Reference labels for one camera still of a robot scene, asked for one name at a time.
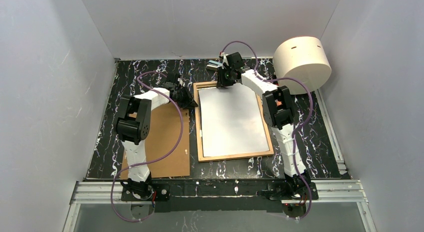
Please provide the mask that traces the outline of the brown cardboard backing board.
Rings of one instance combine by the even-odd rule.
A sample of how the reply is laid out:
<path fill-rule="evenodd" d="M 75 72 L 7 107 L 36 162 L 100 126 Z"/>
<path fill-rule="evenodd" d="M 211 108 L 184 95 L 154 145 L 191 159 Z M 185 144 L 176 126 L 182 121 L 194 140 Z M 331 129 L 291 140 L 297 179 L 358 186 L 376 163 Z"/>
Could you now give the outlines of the brown cardboard backing board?
<path fill-rule="evenodd" d="M 152 178 L 173 178 L 190 175 L 189 111 L 182 110 L 183 134 L 177 148 L 166 158 L 149 164 Z M 146 160 L 157 159 L 175 145 L 180 134 L 180 117 L 169 103 L 151 113 L 150 131 L 145 141 Z"/>

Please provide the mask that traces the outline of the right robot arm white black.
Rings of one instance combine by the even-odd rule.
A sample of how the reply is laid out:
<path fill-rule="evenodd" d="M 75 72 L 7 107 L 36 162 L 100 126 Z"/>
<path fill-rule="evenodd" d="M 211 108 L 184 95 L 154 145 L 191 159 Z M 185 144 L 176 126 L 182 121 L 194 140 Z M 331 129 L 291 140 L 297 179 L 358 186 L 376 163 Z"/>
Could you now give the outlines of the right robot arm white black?
<path fill-rule="evenodd" d="M 228 87 L 238 82 L 260 96 L 263 118 L 278 142 L 285 181 L 263 194 L 270 200 L 282 200 L 295 195 L 312 200 L 311 178 L 295 141 L 295 110 L 290 90 L 267 81 L 254 69 L 247 67 L 238 52 L 221 52 L 219 57 L 222 65 L 217 69 L 217 87 Z"/>

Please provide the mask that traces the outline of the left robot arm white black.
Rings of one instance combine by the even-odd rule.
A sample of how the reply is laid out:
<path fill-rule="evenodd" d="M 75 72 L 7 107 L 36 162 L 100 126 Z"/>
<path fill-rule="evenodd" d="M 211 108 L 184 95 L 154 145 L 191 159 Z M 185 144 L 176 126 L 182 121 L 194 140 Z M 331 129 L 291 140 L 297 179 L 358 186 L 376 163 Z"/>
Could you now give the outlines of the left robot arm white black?
<path fill-rule="evenodd" d="M 177 141 L 169 152 L 149 162 L 146 156 L 146 138 L 151 128 L 152 111 L 169 103 L 174 105 L 179 116 L 180 130 Z M 120 182 L 124 192 L 142 201 L 167 199 L 168 191 L 152 184 L 148 165 L 165 159 L 176 150 L 184 133 L 181 110 L 195 107 L 197 103 L 178 72 L 168 73 L 159 87 L 149 88 L 147 92 L 139 95 L 122 97 L 114 129 L 125 149 L 128 163 L 127 167 L 121 169 L 121 172 L 128 172 L 128 178 Z"/>

